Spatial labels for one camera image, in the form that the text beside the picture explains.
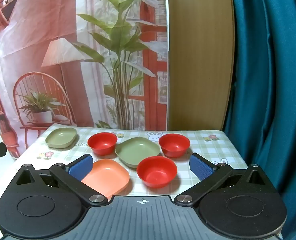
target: tablecloth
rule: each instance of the tablecloth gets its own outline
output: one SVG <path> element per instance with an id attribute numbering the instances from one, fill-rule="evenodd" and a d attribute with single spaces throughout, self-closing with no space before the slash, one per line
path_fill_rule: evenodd
<path id="1" fill-rule="evenodd" d="M 25 152 L 24 154 L 8 169 L 0 179 L 0 197 L 13 176 L 19 168 L 25 164 L 32 164 L 35 169 L 48 169 L 55 163 L 68 164 L 80 156 L 89 153 L 94 162 L 109 158 L 117 161 L 130 174 L 130 181 L 125 190 L 119 195 L 170 195 L 173 199 L 179 193 L 189 189 L 200 180 L 189 169 L 189 157 L 192 152 L 200 154 L 213 163 L 228 163 L 234 169 L 246 169 L 247 165 L 222 131 L 128 131 L 113 130 L 100 128 L 74 127 L 77 130 L 77 138 L 74 143 L 66 149 L 49 148 L 45 143 L 45 138 L 55 129 L 69 127 L 60 124 L 54 124 L 48 128 Z M 125 166 L 115 155 L 115 153 L 99 157 L 93 154 L 87 145 L 89 137 L 99 132 L 112 132 L 118 137 L 117 143 L 121 143 L 133 137 L 145 137 L 158 144 L 159 138 L 166 133 L 178 133 L 186 136 L 191 143 L 190 149 L 181 158 L 172 159 L 178 168 L 176 178 L 166 187 L 161 189 L 149 189 L 139 179 L 136 169 Z"/>

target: teal curtain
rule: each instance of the teal curtain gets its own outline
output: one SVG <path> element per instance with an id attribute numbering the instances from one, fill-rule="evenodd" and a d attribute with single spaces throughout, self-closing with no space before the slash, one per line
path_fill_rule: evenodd
<path id="1" fill-rule="evenodd" d="M 259 164 L 287 206 L 296 239 L 296 0 L 234 0 L 235 75 L 225 133 Z"/>

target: white pot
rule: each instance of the white pot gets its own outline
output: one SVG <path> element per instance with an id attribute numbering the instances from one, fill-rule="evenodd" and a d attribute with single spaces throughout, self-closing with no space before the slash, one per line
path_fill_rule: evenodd
<path id="1" fill-rule="evenodd" d="M 41 113 L 33 113 L 34 122 L 38 123 L 51 123 L 53 122 L 52 119 L 52 112 L 41 112 Z"/>

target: crosshair symbol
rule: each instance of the crosshair symbol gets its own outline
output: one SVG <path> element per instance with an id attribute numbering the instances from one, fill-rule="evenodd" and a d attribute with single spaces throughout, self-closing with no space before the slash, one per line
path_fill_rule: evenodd
<path id="1" fill-rule="evenodd" d="M 137 202 L 139 202 L 140 204 L 146 204 L 147 202 L 149 202 L 149 201 L 147 201 L 147 200 L 145 200 L 145 199 L 141 199 L 141 200 L 139 200 L 139 201 L 137 201 Z"/>

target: plastic bowl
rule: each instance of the plastic bowl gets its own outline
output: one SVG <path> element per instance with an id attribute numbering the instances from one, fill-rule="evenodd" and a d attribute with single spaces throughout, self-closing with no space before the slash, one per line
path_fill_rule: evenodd
<path id="1" fill-rule="evenodd" d="M 108 155 L 115 150 L 117 143 L 117 136 L 109 132 L 100 132 L 92 135 L 88 139 L 88 146 L 92 149 L 94 154 Z"/>
<path id="2" fill-rule="evenodd" d="M 168 133 L 160 137 L 159 145 L 164 155 L 170 158 L 178 158 L 186 153 L 190 147 L 190 141 L 181 134 Z"/>
<path id="3" fill-rule="evenodd" d="M 176 177 L 177 166 L 172 160 L 163 156 L 153 156 L 139 163 L 137 174 L 146 186 L 161 188 Z"/>

